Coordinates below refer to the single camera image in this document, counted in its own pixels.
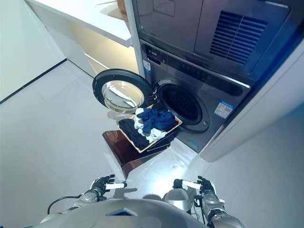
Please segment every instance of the open washer door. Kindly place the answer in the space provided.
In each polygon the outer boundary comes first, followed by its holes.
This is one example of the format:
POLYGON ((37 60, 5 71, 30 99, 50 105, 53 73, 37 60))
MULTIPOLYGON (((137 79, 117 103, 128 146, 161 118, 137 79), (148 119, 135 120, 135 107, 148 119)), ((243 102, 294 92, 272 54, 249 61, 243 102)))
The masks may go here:
POLYGON ((141 76, 128 70, 109 69, 93 80, 96 99, 118 113, 133 114, 154 103, 153 89, 141 76))

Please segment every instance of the blue clothing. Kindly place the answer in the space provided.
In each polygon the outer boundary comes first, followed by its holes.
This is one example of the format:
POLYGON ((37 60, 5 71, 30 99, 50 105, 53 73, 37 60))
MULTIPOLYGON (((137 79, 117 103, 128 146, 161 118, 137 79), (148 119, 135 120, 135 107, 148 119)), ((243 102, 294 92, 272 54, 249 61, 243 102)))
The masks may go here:
POLYGON ((152 128, 160 131, 168 131, 177 125, 175 116, 168 110, 144 108, 142 113, 137 114, 137 117, 142 119, 142 133, 146 136, 150 135, 152 128))

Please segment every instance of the brown stool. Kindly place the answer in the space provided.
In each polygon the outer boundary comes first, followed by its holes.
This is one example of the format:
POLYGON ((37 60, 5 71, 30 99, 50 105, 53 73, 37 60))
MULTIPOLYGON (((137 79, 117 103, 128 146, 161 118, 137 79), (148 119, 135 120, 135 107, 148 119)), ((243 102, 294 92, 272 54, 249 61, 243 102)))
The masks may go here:
POLYGON ((138 153, 121 131, 106 131, 103 133, 103 137, 118 160, 127 179, 133 169, 167 149, 178 131, 179 129, 176 128, 142 153, 138 153))

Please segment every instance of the washing machine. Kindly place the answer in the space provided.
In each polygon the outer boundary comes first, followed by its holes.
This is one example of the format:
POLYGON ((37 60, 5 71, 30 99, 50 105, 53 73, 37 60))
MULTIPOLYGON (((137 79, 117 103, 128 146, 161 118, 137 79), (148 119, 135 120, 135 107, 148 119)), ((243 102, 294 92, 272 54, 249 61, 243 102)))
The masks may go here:
POLYGON ((304 1, 132 5, 145 78, 106 70, 94 79, 94 94, 106 107, 129 114, 161 102, 183 121, 177 137, 196 152, 257 93, 304 34, 304 1))
POLYGON ((196 152, 216 135, 250 86, 141 41, 146 78, 109 69, 93 81, 97 100, 115 112, 162 103, 182 120, 177 138, 196 152))

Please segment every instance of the floor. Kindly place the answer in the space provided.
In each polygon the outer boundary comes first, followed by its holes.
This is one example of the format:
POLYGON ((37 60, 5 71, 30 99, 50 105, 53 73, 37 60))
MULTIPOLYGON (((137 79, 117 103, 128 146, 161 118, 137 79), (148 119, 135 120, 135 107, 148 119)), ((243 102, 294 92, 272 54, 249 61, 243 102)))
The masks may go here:
MULTIPOLYGON (((93 79, 67 61, 0 105, 0 224, 39 223, 54 199, 78 195, 100 176, 122 171, 101 134, 116 130, 92 92, 93 79)), ((175 178, 195 180, 210 164, 179 140, 132 171, 128 188, 108 198, 163 197, 175 178), (193 162, 197 168, 189 169, 193 162)), ((66 200, 53 206, 60 211, 66 200)))
MULTIPOLYGON (((50 202, 86 191, 96 177, 114 173, 124 180, 101 136, 117 126, 94 98, 92 81, 65 62, 0 105, 0 226, 39 223, 50 202)), ((175 178, 193 181, 200 174, 246 228, 302 227, 303 117, 304 104, 212 164, 174 140, 130 173, 128 188, 105 196, 161 198, 175 178)))

